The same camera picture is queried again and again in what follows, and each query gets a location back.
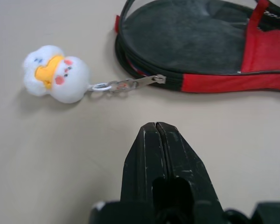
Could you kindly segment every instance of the plush keychain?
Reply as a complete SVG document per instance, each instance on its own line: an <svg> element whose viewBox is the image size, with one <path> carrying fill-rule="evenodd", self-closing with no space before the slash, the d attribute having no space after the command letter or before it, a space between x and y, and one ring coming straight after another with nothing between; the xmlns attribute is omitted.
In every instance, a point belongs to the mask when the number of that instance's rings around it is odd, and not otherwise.
<svg viewBox="0 0 280 224"><path fill-rule="evenodd" d="M81 100L87 91L130 91L152 83L165 83L162 75L138 80L126 79L96 85L90 84L88 66L79 58L65 57L56 46L47 45L30 53L24 63L24 85L35 96L51 95L63 103Z"/></svg>

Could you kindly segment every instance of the plush duck face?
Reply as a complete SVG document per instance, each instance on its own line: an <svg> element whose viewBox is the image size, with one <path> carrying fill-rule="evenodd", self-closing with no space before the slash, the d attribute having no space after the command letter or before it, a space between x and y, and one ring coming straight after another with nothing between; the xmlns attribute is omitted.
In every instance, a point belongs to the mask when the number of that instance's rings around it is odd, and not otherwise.
<svg viewBox="0 0 280 224"><path fill-rule="evenodd" d="M90 89L90 72L77 57L64 57L56 46L43 46L30 53L23 64L24 84L35 96L50 94L63 103L75 103Z"/></svg>

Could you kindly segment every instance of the zipper pull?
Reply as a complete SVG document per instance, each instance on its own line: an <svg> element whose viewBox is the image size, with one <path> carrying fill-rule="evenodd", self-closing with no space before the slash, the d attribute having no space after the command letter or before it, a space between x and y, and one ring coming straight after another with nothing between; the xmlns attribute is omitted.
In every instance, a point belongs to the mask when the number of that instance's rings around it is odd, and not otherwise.
<svg viewBox="0 0 280 224"><path fill-rule="evenodd" d="M164 84L166 77L163 75L148 76L139 79L128 78L122 81L112 81L109 83L96 84L91 87L91 91L109 91L110 93L131 91L153 83Z"/></svg>

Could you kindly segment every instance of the beige table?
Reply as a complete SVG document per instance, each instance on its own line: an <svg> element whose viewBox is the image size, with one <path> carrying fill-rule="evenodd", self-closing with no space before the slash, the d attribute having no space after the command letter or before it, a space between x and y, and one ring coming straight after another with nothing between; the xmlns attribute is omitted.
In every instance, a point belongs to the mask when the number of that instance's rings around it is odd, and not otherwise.
<svg viewBox="0 0 280 224"><path fill-rule="evenodd" d="M224 208L250 215L256 202L280 200L280 92L147 87L73 105L25 92L22 60L46 44L84 59L93 83L126 78L112 30L124 3L0 1L0 224L84 224L94 202L119 199L124 159L139 128L154 121L178 127Z"/></svg>

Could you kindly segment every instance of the red strap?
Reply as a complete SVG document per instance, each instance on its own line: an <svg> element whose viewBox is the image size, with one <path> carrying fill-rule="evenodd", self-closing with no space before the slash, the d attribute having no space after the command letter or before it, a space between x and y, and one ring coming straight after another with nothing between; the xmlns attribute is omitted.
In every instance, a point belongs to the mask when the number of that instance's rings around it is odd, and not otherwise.
<svg viewBox="0 0 280 224"><path fill-rule="evenodd" d="M268 6L267 0L259 0L250 18L242 72L280 70L280 30L263 32L257 28Z"/></svg>
<svg viewBox="0 0 280 224"><path fill-rule="evenodd" d="M120 20L120 16L116 15L114 30L117 34L118 34L118 30L119 30L119 20Z"/></svg>
<svg viewBox="0 0 280 224"><path fill-rule="evenodd" d="M280 74L265 75L197 75L184 74L182 91L215 93L272 89L280 90Z"/></svg>

